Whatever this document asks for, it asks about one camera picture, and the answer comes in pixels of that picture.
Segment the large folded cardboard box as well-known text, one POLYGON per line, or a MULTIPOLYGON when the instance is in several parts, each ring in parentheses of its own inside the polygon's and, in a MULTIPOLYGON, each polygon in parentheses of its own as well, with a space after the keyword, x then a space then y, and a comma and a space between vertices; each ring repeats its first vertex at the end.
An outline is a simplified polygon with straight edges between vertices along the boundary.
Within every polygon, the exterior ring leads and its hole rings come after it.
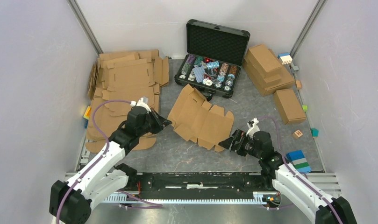
POLYGON ((246 71, 249 79, 252 81, 252 83, 255 85, 262 96, 268 96, 273 94, 275 91, 289 89, 294 86, 295 79, 285 68, 285 66, 281 66, 280 72, 278 74, 269 77, 262 77, 256 66, 252 64, 250 60, 251 56, 252 55, 248 50, 247 55, 244 57, 242 66, 246 71))

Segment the wooden letter H block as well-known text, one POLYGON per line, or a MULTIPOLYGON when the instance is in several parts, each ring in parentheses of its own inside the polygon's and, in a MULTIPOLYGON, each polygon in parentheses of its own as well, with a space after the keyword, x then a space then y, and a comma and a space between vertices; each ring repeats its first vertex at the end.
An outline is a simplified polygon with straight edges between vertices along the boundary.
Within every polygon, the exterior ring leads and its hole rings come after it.
POLYGON ((292 136, 295 138, 295 139, 299 139, 300 137, 303 136, 303 132, 301 130, 296 130, 292 136))

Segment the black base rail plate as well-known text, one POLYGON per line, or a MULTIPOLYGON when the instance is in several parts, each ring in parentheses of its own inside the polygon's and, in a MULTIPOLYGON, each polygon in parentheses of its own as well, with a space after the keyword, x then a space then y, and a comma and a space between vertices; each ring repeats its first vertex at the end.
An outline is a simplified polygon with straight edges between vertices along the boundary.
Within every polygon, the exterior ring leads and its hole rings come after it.
POLYGON ((257 172, 143 172, 131 177, 122 190, 143 200, 251 199, 254 192, 277 192, 257 172))

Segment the small folded cardboard box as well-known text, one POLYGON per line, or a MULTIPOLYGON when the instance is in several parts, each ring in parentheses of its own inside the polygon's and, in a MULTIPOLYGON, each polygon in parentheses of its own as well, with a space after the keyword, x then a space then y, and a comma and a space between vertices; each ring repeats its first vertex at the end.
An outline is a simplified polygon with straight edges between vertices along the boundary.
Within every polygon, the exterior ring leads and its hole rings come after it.
POLYGON ((284 125, 299 124, 306 120, 305 112, 293 89, 277 90, 273 99, 284 125))

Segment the blue green white block stack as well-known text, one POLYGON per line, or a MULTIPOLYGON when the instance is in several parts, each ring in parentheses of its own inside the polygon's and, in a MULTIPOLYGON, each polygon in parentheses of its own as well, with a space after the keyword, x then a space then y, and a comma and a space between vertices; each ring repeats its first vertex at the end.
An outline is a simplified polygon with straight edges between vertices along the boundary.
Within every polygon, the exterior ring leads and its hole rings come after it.
POLYGON ((286 154, 288 161, 301 173, 310 173, 311 167, 301 150, 286 154))

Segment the small wooden cube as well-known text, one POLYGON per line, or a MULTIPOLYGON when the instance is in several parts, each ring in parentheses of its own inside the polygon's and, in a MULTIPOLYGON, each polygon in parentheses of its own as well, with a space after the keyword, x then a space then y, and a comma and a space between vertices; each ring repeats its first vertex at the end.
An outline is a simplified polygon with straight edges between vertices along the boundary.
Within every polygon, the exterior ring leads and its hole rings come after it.
POLYGON ((302 89, 302 83, 301 83, 301 81, 300 80, 296 80, 296 88, 297 88, 297 90, 301 90, 302 89))

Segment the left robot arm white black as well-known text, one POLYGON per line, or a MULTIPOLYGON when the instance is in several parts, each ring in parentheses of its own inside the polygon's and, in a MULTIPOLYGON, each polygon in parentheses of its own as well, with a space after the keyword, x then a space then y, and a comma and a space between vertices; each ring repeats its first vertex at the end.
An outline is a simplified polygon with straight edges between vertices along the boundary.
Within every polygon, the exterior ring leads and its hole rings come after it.
POLYGON ((148 133, 157 134, 172 122, 148 106, 134 106, 110 135, 101 151, 69 180, 51 186, 49 213, 56 222, 84 224, 104 199, 119 189, 132 190, 137 177, 121 169, 107 172, 148 133))

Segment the orange yellow block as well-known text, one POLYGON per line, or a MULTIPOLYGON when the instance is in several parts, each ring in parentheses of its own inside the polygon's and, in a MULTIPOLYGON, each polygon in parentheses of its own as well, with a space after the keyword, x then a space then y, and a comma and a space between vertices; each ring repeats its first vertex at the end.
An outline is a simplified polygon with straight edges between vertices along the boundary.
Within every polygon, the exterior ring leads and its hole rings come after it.
POLYGON ((86 119, 86 120, 89 120, 90 118, 90 115, 91 115, 91 107, 88 106, 83 114, 83 118, 86 119))

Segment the stack of flat cardboard sheets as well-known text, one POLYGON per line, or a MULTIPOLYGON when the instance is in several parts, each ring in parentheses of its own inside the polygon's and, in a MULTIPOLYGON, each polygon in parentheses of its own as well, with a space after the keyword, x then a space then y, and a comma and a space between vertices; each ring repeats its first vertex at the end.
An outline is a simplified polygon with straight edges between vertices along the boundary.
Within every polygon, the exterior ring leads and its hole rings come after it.
POLYGON ((91 115, 85 144, 98 153, 117 126, 127 119, 131 106, 126 101, 147 97, 148 105, 159 111, 160 89, 169 83, 169 58, 157 49, 100 54, 92 66, 88 84, 91 115))

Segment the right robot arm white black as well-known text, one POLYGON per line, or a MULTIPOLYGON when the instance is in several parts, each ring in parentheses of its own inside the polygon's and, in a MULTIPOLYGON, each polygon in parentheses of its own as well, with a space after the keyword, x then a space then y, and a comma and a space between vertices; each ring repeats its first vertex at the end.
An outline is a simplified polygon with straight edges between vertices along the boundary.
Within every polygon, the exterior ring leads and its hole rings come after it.
POLYGON ((268 132, 248 135, 237 129, 218 145, 241 156, 258 158, 261 186, 285 195, 313 224, 357 223, 350 203, 342 196, 335 198, 325 193, 303 176, 274 149, 268 132))

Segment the blue white toy block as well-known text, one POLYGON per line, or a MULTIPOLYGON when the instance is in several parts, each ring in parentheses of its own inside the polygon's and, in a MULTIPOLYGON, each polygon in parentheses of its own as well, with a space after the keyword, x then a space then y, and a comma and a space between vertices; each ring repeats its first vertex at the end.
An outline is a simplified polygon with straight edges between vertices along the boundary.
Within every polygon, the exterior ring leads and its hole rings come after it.
POLYGON ((281 53, 278 54, 278 59, 281 62, 282 65, 291 64, 293 59, 290 55, 290 53, 281 53))

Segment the black poker chip case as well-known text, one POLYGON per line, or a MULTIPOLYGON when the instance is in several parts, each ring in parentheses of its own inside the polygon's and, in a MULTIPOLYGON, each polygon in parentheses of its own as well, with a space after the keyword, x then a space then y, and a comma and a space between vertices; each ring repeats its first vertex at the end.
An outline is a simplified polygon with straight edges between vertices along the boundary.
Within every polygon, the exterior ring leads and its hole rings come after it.
POLYGON ((190 85, 210 100, 231 98, 250 40, 246 30, 190 19, 186 23, 186 51, 174 80, 190 85))

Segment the teal cube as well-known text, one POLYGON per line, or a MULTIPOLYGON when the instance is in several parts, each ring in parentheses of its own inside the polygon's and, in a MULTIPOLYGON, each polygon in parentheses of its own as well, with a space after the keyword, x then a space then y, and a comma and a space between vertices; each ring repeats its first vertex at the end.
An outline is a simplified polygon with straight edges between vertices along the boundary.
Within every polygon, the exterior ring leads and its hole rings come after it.
POLYGON ((317 138, 319 136, 319 130, 317 128, 311 128, 310 131, 313 138, 317 138))

